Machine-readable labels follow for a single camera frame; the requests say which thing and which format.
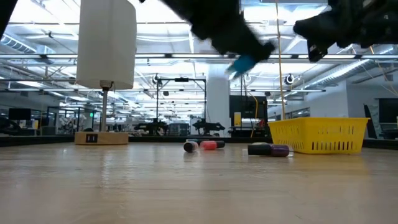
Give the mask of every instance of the ceiling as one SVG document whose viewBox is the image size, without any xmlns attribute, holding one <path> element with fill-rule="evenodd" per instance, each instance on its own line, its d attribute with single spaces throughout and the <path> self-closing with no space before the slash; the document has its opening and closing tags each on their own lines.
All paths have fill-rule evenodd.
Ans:
<svg viewBox="0 0 398 224">
<path fill-rule="evenodd" d="M 167 6 L 159 0 L 147 0 L 140 4 L 138 0 L 129 0 L 137 11 L 137 53 L 180 53 L 180 54 L 216 54 L 208 41 L 199 41 L 190 35 L 190 26 L 181 20 Z M 277 41 L 277 15 L 273 1 L 242 0 L 245 19 L 261 40 Z M 283 54 L 307 54 L 307 43 L 293 32 L 293 25 L 299 19 L 315 16 L 326 9 L 326 1 L 316 0 L 285 0 L 279 4 L 280 47 Z M 80 16 L 80 0 L 19 0 L 5 36 L 0 44 L 1 54 L 21 54 L 22 50 L 30 54 L 77 54 L 78 31 Z M 22 48 L 5 45 L 9 39 L 16 41 Z M 357 46 L 339 49 L 332 46 L 329 54 L 363 53 L 365 50 Z M 52 65 L 37 63 L 35 60 L 7 60 L 0 61 L 3 78 L 43 79 L 53 80 L 73 79 L 76 77 L 75 59 L 58 59 Z M 115 103 L 127 103 L 118 110 L 135 109 L 137 114 L 144 117 L 153 116 L 154 92 L 143 91 L 154 89 L 152 79 L 155 74 L 161 78 L 203 78 L 205 79 L 212 64 L 229 64 L 229 60 L 200 59 L 136 59 L 136 74 L 134 76 L 134 91 L 117 92 L 112 94 Z M 337 66 L 344 61 L 325 61 L 314 64 L 306 61 L 284 60 L 281 64 L 282 76 L 292 74 L 296 82 L 308 82 L 317 75 Z M 252 69 L 247 77 L 248 88 L 251 89 L 279 89 L 279 64 L 260 63 Z M 84 89 L 73 82 L 47 83 L 12 83 L 9 88 L 57 88 Z M 198 83 L 175 83 L 167 85 L 169 89 L 192 89 L 193 91 L 170 91 L 169 96 L 161 95 L 163 101 L 161 114 L 202 114 L 204 93 Z M 231 89 L 240 88 L 239 83 L 232 83 Z M 64 99 L 74 96 L 67 101 L 75 103 L 98 103 L 101 95 L 97 91 L 52 91 L 55 97 Z"/>
</svg>

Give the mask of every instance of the wall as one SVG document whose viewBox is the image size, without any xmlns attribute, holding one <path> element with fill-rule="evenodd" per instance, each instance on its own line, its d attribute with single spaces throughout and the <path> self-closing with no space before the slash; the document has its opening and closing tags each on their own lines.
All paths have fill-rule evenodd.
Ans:
<svg viewBox="0 0 398 224">
<path fill-rule="evenodd" d="M 363 118 L 365 117 L 364 105 L 378 106 L 378 98 L 397 98 L 397 95 L 391 93 L 391 87 L 398 91 L 397 78 L 395 76 L 394 82 L 390 83 L 383 77 L 379 77 L 361 84 L 347 85 L 349 116 Z"/>
<path fill-rule="evenodd" d="M 310 108 L 311 117 L 348 117 L 348 100 L 346 82 L 340 82 L 336 87 L 325 88 L 323 93 L 309 93 L 303 101 L 288 101 L 285 112 L 289 113 L 304 108 Z M 268 116 L 282 114 L 282 107 L 269 108 Z"/>
<path fill-rule="evenodd" d="M 30 108 L 34 110 L 47 110 L 48 106 L 59 106 L 60 101 L 49 95 L 39 95 L 29 92 L 28 97 L 20 93 L 0 93 L 0 106 L 3 108 Z"/>
</svg>

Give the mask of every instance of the wooden base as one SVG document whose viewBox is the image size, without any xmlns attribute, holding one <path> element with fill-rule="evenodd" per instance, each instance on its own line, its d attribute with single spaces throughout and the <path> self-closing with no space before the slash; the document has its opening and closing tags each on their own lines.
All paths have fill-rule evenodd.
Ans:
<svg viewBox="0 0 398 224">
<path fill-rule="evenodd" d="M 77 145 L 122 145 L 129 144 L 128 133 L 78 132 L 75 134 Z"/>
</svg>

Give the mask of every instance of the black cable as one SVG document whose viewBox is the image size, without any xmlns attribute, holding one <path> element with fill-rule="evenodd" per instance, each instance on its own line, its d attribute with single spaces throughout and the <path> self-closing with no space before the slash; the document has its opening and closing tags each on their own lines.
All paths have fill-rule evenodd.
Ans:
<svg viewBox="0 0 398 224">
<path fill-rule="evenodd" d="M 206 104 L 206 114 L 207 114 L 207 117 L 209 117 L 209 123 L 211 123 L 211 118 L 210 118 L 209 110 L 207 108 L 207 104 Z"/>
<path fill-rule="evenodd" d="M 247 102 L 248 102 L 248 98 L 249 97 L 248 97 L 248 90 L 246 88 L 246 80 L 244 78 L 243 78 L 243 84 L 244 84 L 244 96 L 245 96 L 245 99 L 246 99 L 246 106 L 247 106 Z M 249 119 L 250 119 L 251 129 L 254 130 L 254 125 L 253 125 L 253 121 L 251 120 L 251 117 Z"/>
<path fill-rule="evenodd" d="M 116 84 L 114 82 L 111 83 L 111 88 L 110 89 L 112 89 L 113 86 L 114 86 L 113 93 L 116 96 Z M 113 98 L 113 105 L 115 104 L 115 101 L 116 101 L 116 99 L 114 97 Z"/>
</svg>

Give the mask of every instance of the yellow cable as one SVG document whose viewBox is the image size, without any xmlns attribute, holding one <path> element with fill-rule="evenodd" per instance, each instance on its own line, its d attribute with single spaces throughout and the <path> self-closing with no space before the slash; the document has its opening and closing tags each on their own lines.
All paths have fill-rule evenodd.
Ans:
<svg viewBox="0 0 398 224">
<path fill-rule="evenodd" d="M 276 23 L 277 23 L 277 31 L 278 31 L 278 45 L 279 45 L 279 88 L 280 88 L 280 97 L 282 98 L 282 117 L 285 119 L 285 99 L 284 99 L 284 90 L 282 85 L 282 49 L 280 46 L 280 31 L 279 31 L 279 10 L 278 10 L 278 0 L 275 0 L 276 5 Z"/>
<path fill-rule="evenodd" d="M 370 46 L 370 49 L 371 49 L 372 54 L 374 54 L 374 51 L 373 51 L 373 47 L 372 47 L 372 46 Z M 379 68 L 381 69 L 381 72 L 383 73 L 384 79 L 387 80 L 387 76 L 386 76 L 386 73 L 384 73 L 384 69 L 381 67 L 380 63 L 377 63 L 377 65 L 378 65 Z M 390 84 L 391 90 L 392 90 L 396 95 L 398 95 L 398 92 L 397 92 L 397 91 L 395 90 L 395 88 L 392 86 L 392 83 L 391 83 L 391 82 L 388 82 L 388 83 Z"/>
<path fill-rule="evenodd" d="M 254 115 L 254 120 L 257 120 L 257 112 L 258 112 L 258 110 L 259 110 L 259 102 L 257 101 L 257 98 L 254 97 L 250 92 L 248 92 L 248 93 L 249 93 L 249 94 L 251 95 L 251 97 L 253 97 L 254 100 L 256 101 L 256 112 L 255 112 L 255 115 Z M 254 126 L 252 126 L 250 138 L 253 138 L 253 134 L 254 134 Z"/>
</svg>

